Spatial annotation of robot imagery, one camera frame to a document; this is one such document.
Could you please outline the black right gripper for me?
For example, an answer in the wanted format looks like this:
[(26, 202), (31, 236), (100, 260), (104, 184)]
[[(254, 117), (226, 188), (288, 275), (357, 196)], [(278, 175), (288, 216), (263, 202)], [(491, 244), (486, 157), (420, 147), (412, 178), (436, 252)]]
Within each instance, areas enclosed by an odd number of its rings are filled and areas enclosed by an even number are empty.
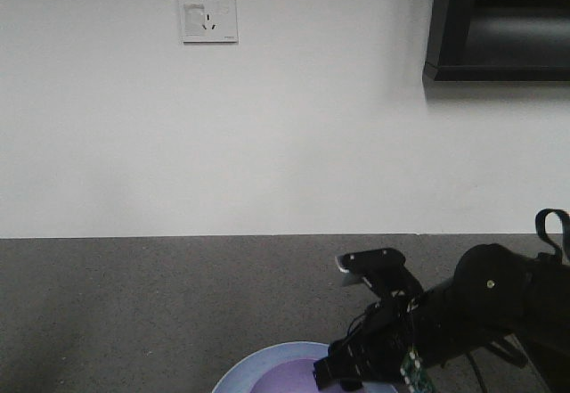
[(345, 337), (331, 342), (327, 355), (313, 364), (318, 389), (359, 389), (366, 383), (433, 389), (419, 352), (412, 345), (402, 296), (366, 307)]

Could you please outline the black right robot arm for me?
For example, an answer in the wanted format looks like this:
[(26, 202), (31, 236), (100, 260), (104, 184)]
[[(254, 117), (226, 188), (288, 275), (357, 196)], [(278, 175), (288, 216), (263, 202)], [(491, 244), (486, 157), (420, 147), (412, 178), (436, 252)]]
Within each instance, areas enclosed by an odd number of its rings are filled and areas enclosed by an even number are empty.
[(349, 284), (377, 297), (316, 361), (318, 389), (367, 383), (432, 392), (428, 369), (484, 348), (517, 367), (532, 364), (552, 392), (569, 389), (569, 241), (534, 258), (499, 244), (469, 249), (451, 278), (424, 289), (392, 248), (337, 260)]

